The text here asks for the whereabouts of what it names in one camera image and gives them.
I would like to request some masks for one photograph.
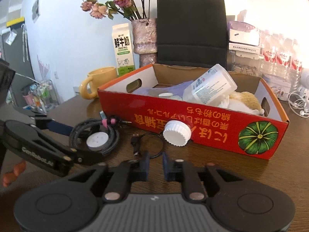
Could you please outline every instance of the water bottle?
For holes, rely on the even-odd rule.
[[[273,44],[272,33],[265,30],[261,37],[262,54],[264,56],[264,62],[261,64],[261,73],[267,73],[273,75],[274,64],[276,61],[276,46]]]
[[[275,75],[289,80],[290,51],[283,34],[279,34],[276,51]]]
[[[299,48],[298,41],[293,40],[293,47],[291,49],[291,66],[290,66],[290,80],[291,90],[290,92],[296,91],[299,88],[299,80],[302,71],[302,57]]]

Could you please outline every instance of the red cardboard box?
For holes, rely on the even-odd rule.
[[[169,120],[186,123],[193,142],[270,159],[289,125],[288,117],[267,83],[258,77],[233,73],[238,92],[253,93],[265,117],[202,104],[131,94],[139,87],[168,87],[195,80],[207,71],[201,67],[147,65],[116,78],[98,89],[107,116],[118,115],[132,126],[160,133]]]

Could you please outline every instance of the yellow mug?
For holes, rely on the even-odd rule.
[[[84,99],[98,98],[98,88],[117,78],[115,67],[104,67],[93,70],[87,74],[87,78],[79,86],[79,93]],[[87,91],[87,85],[90,85],[91,93]]]

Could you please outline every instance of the white wall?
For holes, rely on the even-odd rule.
[[[66,101],[74,96],[73,86],[78,86],[87,72],[103,66],[115,66],[112,25],[128,20],[120,15],[116,15],[113,21],[94,19],[81,11],[81,0],[41,0],[41,16],[33,23],[31,9],[34,1],[24,0],[22,6],[34,74],[36,79],[41,79],[38,55],[43,63],[50,64],[51,79]],[[308,0],[225,0],[225,4],[227,15],[247,9],[247,20],[251,24],[297,38],[309,48],[306,28]],[[151,0],[150,11],[150,16],[156,17],[156,0]],[[138,66],[138,56],[134,58]]]

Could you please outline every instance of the milk carton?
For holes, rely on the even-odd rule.
[[[129,24],[123,23],[114,25],[112,39],[118,76],[135,70]]]

